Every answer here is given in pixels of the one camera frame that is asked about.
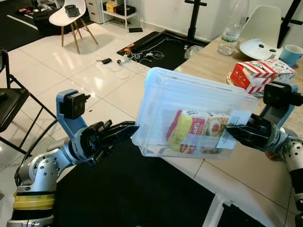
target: wooden chair leg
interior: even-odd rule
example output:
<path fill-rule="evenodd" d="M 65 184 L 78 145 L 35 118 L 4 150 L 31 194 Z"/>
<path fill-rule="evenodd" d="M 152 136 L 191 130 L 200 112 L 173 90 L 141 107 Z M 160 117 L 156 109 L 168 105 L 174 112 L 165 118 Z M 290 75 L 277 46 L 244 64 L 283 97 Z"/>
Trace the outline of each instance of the wooden chair leg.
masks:
<path fill-rule="evenodd" d="M 78 31 L 78 33 L 79 33 L 81 39 L 82 39 L 82 35 L 81 35 L 81 33 L 80 33 L 80 30 L 79 30 L 79 26 L 78 26 L 78 24 L 77 24 L 77 21 L 74 21 L 74 24 L 75 24 L 75 26 L 77 27 L 77 31 Z"/>
<path fill-rule="evenodd" d="M 95 41 L 95 43 L 98 45 L 98 42 L 96 41 L 95 37 L 93 36 L 93 34 L 90 32 L 89 28 L 86 26 L 84 20 L 82 18 L 80 18 L 82 24 L 85 26 L 85 28 L 87 29 L 87 31 L 90 33 L 91 37 L 93 38 L 93 40 Z"/>
<path fill-rule="evenodd" d="M 80 53 L 78 42 L 77 42 L 77 38 L 76 38 L 76 35 L 75 35 L 74 25 L 72 23 L 71 23 L 71 31 L 72 31 L 72 35 L 74 36 L 74 40 L 75 40 L 75 44 L 76 44 L 76 47 L 77 47 L 77 51 L 78 51 L 78 53 Z"/>
<path fill-rule="evenodd" d="M 64 26 L 61 27 L 61 46 L 63 46 Z"/>

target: yellow box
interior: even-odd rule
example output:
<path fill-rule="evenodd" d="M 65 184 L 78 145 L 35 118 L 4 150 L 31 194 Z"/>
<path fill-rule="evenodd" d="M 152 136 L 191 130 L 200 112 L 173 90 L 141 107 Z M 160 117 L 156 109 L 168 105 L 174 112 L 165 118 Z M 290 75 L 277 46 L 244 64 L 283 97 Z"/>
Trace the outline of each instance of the yellow box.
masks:
<path fill-rule="evenodd" d="M 112 3 L 106 3 L 106 11 L 110 12 L 110 13 L 114 13 L 115 12 L 115 7 L 117 7 L 118 5 L 116 4 L 112 4 Z"/>

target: white wall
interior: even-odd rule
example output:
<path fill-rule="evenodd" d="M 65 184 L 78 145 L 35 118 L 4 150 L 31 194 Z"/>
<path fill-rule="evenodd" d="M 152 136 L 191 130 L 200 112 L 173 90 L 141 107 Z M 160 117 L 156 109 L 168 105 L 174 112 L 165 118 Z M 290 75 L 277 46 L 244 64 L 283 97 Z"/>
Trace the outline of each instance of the white wall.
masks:
<path fill-rule="evenodd" d="M 200 7 L 196 36 L 212 40 L 220 35 L 237 0 L 202 0 L 208 4 Z M 187 34 L 193 5 L 184 0 L 135 0 L 141 20 L 169 30 Z M 280 7 L 285 16 L 292 0 L 250 0 L 250 13 L 258 5 Z M 301 2 L 293 19 L 303 20 L 303 2 Z M 303 47 L 303 26 L 291 25 L 285 44 Z"/>

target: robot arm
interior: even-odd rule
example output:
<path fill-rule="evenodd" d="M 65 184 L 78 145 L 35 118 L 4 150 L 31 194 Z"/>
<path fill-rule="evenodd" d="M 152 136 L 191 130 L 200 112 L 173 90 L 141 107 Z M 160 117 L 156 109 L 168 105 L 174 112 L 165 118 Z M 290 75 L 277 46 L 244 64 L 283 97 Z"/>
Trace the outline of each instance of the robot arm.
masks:
<path fill-rule="evenodd" d="M 276 152 L 287 164 L 295 191 L 297 227 L 303 227 L 303 139 L 283 128 L 294 106 L 303 104 L 297 85 L 273 82 L 265 86 L 264 103 L 260 116 L 253 114 L 247 125 L 228 125 L 227 131 L 241 144 L 261 151 Z"/>
<path fill-rule="evenodd" d="M 15 174 L 17 192 L 7 227 L 50 227 L 54 222 L 56 181 L 62 171 L 83 162 L 95 165 L 110 153 L 114 144 L 130 138 L 139 128 L 135 122 L 112 126 L 110 120 L 87 127 L 81 115 L 88 98 L 77 90 L 57 95 L 58 122 L 69 138 L 57 142 L 44 154 L 25 156 Z"/>

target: blue cup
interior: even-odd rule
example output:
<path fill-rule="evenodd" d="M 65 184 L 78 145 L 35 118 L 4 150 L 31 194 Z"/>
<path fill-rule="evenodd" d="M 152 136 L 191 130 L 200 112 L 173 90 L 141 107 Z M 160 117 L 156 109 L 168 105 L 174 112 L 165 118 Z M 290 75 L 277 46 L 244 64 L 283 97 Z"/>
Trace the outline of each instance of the blue cup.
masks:
<path fill-rule="evenodd" d="M 303 49 L 295 45 L 286 45 L 280 55 L 280 59 L 290 67 L 293 67 L 303 56 Z"/>

